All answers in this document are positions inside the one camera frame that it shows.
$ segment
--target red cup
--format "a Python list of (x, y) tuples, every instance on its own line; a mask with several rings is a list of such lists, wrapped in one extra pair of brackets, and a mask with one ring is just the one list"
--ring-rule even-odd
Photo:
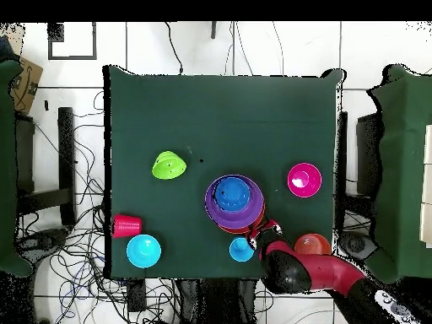
[[(262, 222), (262, 219), (264, 218), (264, 212), (265, 211), (266, 211), (266, 204), (264, 203), (262, 205), (262, 210), (261, 210), (260, 215), (256, 218), (256, 220), (251, 225), (252, 229), (255, 229)], [(226, 231), (226, 232), (228, 232), (230, 234), (246, 234), (248, 232), (251, 232), (250, 227), (243, 227), (241, 229), (227, 229), (226, 227), (223, 227), (223, 226), (220, 226), (220, 225), (218, 225), (218, 227), (220, 229), (222, 229), (223, 231)]]
[(330, 243), (319, 234), (302, 235), (295, 242), (294, 250), (306, 255), (330, 255), (332, 253)]
[(119, 237), (136, 236), (141, 234), (142, 227), (143, 221), (140, 218), (116, 214), (114, 215), (112, 237), (117, 239)]

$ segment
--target lime green bowl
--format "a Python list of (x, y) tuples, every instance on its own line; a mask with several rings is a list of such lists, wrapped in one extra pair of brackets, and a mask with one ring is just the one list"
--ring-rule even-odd
[(173, 152), (163, 152), (158, 155), (154, 162), (152, 174), (161, 180), (174, 179), (183, 174), (186, 170), (186, 163), (182, 158)]

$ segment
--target white tiled floor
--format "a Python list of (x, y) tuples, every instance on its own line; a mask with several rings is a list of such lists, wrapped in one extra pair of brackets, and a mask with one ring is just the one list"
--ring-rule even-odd
[[(275, 22), (283, 47), (283, 60), (271, 21), (238, 23), (241, 44), (254, 74), (271, 75), (282, 72), (289, 76), (321, 76), (329, 68), (343, 68), (347, 78), (343, 83), (343, 109), (348, 111), (348, 168), (347, 177), (356, 180), (355, 123), (359, 116), (375, 111), (372, 99), (365, 90), (378, 85), (382, 80), (384, 66), (401, 62), (413, 71), (425, 73), (432, 68), (431, 24), (406, 22)], [(210, 39), (209, 21), (171, 23), (172, 41), (184, 67), (184, 74), (224, 74), (227, 51), (231, 45), (230, 22), (217, 24), (216, 39)], [(99, 113), (103, 108), (101, 91), (102, 66), (116, 64), (136, 74), (166, 73), (178, 74), (179, 64), (170, 47), (168, 29), (164, 23), (97, 23), (97, 60), (48, 61), (46, 24), (25, 24), (25, 38), (22, 55), (41, 65), (44, 73), (40, 81), (30, 115), (57, 147), (57, 108), (71, 106), (74, 113), (82, 116)], [(239, 46), (236, 31), (235, 74), (250, 75), (245, 55)], [(91, 23), (65, 24), (64, 43), (53, 44), (55, 56), (90, 55)], [(227, 75), (232, 74), (232, 51), (229, 54)], [(45, 110), (44, 101), (49, 103)], [(103, 116), (75, 117), (75, 127), (82, 124), (103, 124)], [(75, 138), (94, 151), (95, 162), (91, 175), (104, 186), (103, 127), (80, 127)], [(91, 156), (86, 149), (87, 158)], [(78, 172), (84, 176), (87, 163), (77, 150)], [(34, 180), (37, 191), (58, 187), (58, 156), (54, 148), (36, 129)], [(77, 200), (81, 200), (85, 183), (77, 175)], [(355, 184), (348, 188), (355, 191)], [(101, 196), (93, 196), (94, 204), (101, 202)], [(92, 205), (90, 196), (84, 196), (78, 206), (78, 214)], [(25, 223), (34, 219), (28, 215)], [(60, 227), (58, 208), (40, 212), (35, 230)], [(86, 217), (78, 229), (91, 227), (91, 217)], [(103, 238), (98, 247), (103, 250)], [(62, 253), (64, 260), (74, 263), (76, 257)], [(54, 256), (51, 264), (57, 273), (71, 279), (60, 258)], [(72, 274), (79, 270), (71, 268)], [(61, 314), (59, 289), (64, 278), (50, 268), (47, 258), (37, 273), (35, 305), (39, 317), (55, 321)], [(148, 286), (157, 287), (159, 280), (149, 280)], [(69, 287), (63, 285), (61, 294)], [(158, 297), (161, 289), (151, 294)], [(272, 298), (263, 292), (259, 283), (256, 291), (256, 311), (272, 304)], [(85, 316), (94, 306), (94, 299), (76, 300), (71, 311), (79, 312), (74, 318), (62, 320), (62, 324), (83, 324)], [(167, 305), (163, 314), (168, 321), (172, 310)], [(257, 313), (258, 324), (347, 324), (338, 309), (333, 312), (333, 301), (325, 292), (313, 294), (281, 295), (274, 298), (273, 306), (263, 313)], [(85, 324), (126, 324), (116, 313), (111, 302), (99, 303)]]

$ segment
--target orange bowl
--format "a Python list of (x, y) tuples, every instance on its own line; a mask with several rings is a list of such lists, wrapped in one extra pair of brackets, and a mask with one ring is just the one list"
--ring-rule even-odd
[(306, 255), (330, 255), (332, 247), (324, 236), (319, 234), (306, 234), (297, 239), (294, 250), (297, 253)]
[(262, 218), (264, 218), (264, 212), (265, 211), (266, 211), (266, 203), (264, 203), (262, 205), (262, 210), (261, 210), (259, 216), (252, 223), (252, 225), (251, 225), (252, 229), (250, 229), (250, 227), (242, 227), (241, 229), (227, 229), (226, 227), (223, 227), (223, 226), (220, 226), (220, 225), (219, 225), (219, 227), (223, 231), (229, 232), (230, 234), (245, 234), (245, 233), (250, 232), (253, 229), (255, 229), (262, 222)]

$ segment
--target green table cover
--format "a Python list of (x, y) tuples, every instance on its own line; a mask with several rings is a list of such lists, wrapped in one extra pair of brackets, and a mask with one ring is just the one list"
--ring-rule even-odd
[(432, 124), (432, 76), (388, 66), (370, 91), (382, 111), (382, 182), (375, 200), (375, 240), (380, 249), (366, 264), (381, 281), (432, 278), (432, 249), (419, 240), (426, 126)]
[(18, 61), (0, 53), (0, 271), (26, 277), (33, 267), (14, 249), (17, 234), (17, 165), (15, 109), (9, 94), (11, 81), (23, 71)]
[[(336, 87), (342, 70), (291, 78), (137, 76), (108, 68), (111, 214), (143, 218), (143, 232), (162, 246), (159, 261), (141, 269), (127, 260), (130, 238), (111, 239), (113, 278), (262, 277), (256, 256), (243, 263), (230, 257), (235, 236), (219, 229), (204, 210), (208, 186), (227, 174), (257, 183), (267, 215), (291, 242), (309, 232), (331, 241)], [(151, 173), (165, 150), (187, 164), (174, 180)], [(299, 162), (321, 171), (321, 190), (314, 197), (298, 198), (287, 188), (288, 171)]]

